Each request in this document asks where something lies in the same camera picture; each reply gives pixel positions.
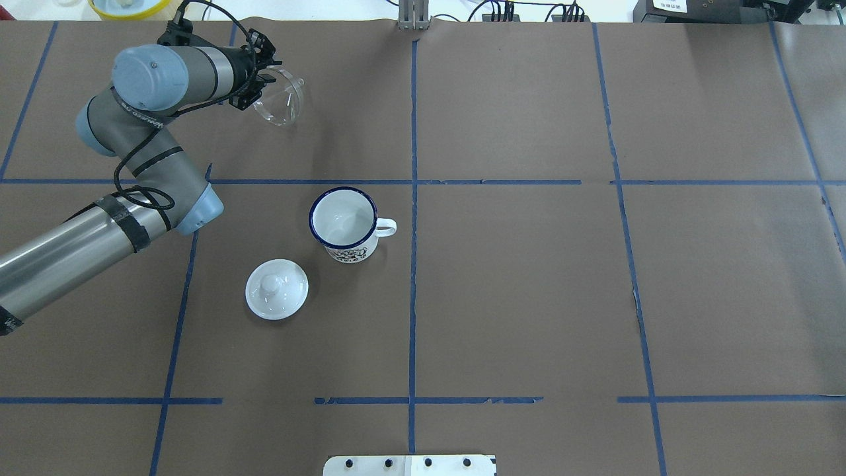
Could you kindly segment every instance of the white metal bracket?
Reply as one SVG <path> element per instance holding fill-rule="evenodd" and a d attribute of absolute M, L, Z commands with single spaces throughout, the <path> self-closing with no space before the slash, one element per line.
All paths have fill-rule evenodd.
<path fill-rule="evenodd" d="M 398 0 L 400 30 L 428 30 L 429 0 Z"/>
<path fill-rule="evenodd" d="M 488 455 L 331 457 L 323 476 L 497 476 Z"/>

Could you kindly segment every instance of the metal tube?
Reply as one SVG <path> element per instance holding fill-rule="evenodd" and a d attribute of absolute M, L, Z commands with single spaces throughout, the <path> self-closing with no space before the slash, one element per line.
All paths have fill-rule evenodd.
<path fill-rule="evenodd" d="M 157 211 L 118 200 L 151 241 L 165 233 Z M 120 226 L 94 207 L 0 257 L 0 306 L 23 321 L 132 253 Z"/>

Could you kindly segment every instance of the decorative pattern on mug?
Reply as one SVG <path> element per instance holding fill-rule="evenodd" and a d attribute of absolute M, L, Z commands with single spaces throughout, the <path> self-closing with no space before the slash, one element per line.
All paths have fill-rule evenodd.
<path fill-rule="evenodd" d="M 367 257 L 367 246 L 361 248 L 354 248 L 352 250 L 328 250 L 329 254 L 338 261 L 344 263 L 355 263 Z"/>

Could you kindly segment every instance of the mug handle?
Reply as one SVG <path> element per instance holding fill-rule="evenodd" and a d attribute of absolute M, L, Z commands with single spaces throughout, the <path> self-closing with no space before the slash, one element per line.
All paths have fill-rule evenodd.
<path fill-rule="evenodd" d="M 393 235 L 397 232 L 397 222 L 391 219 L 377 219 L 376 220 L 376 237 L 377 238 L 384 238 L 386 236 Z"/>

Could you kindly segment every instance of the clear glass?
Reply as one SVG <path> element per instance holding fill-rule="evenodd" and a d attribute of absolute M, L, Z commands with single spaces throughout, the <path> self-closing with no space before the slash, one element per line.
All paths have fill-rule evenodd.
<path fill-rule="evenodd" d="M 271 124 L 292 125 L 303 113 L 305 81 L 279 66 L 271 66 L 262 73 L 272 75 L 276 82 L 264 87 L 259 100 L 253 102 L 253 109 Z"/>

